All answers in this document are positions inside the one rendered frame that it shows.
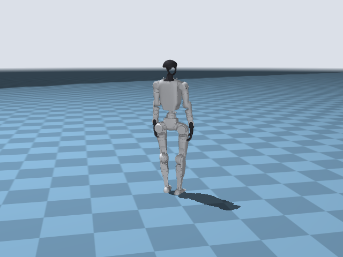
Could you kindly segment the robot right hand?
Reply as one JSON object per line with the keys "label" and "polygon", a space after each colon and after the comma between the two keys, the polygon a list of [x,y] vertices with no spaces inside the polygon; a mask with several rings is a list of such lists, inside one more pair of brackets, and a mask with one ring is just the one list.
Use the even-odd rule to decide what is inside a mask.
{"label": "robot right hand", "polygon": [[187,141],[190,141],[190,140],[191,140],[191,138],[192,138],[192,135],[193,135],[193,128],[194,128],[194,126],[193,126],[193,122],[190,122],[190,123],[189,123],[189,128],[190,128],[190,133],[189,133],[189,135],[188,135],[188,136],[190,136],[190,138],[189,138],[189,139],[187,139]]}

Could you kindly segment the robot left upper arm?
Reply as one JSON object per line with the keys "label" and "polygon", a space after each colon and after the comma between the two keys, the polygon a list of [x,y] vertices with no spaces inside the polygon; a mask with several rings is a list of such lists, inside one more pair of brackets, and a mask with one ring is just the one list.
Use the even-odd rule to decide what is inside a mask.
{"label": "robot left upper arm", "polygon": [[[160,81],[160,80],[159,80]],[[160,106],[160,95],[159,95],[159,81],[153,83],[153,96],[154,96],[154,106]]]}

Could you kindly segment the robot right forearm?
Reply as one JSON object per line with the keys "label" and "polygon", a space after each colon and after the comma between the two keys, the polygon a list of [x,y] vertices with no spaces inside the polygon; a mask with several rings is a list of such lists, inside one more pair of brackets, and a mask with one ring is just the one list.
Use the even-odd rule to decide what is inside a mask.
{"label": "robot right forearm", "polygon": [[[191,102],[188,103],[188,109],[185,110],[185,113],[186,113],[186,117],[187,117],[187,121],[188,121],[188,125],[189,125],[190,122],[193,122]],[[194,126],[194,122],[193,122],[193,126]]]}

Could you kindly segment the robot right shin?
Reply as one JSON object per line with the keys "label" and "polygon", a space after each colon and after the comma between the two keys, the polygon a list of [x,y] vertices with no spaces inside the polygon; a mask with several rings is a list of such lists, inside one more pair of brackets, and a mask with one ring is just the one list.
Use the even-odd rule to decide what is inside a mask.
{"label": "robot right shin", "polygon": [[185,174],[185,165],[186,165],[185,156],[182,156],[181,165],[180,164],[176,165],[177,189],[179,188],[179,190],[182,189],[182,182],[183,182],[183,177]]}

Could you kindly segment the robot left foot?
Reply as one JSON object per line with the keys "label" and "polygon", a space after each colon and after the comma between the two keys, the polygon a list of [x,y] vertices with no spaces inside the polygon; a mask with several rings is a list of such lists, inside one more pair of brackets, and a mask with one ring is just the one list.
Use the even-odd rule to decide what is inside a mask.
{"label": "robot left foot", "polygon": [[169,185],[169,187],[166,186],[166,187],[164,187],[164,191],[163,192],[169,193],[171,189],[172,189],[171,185]]}

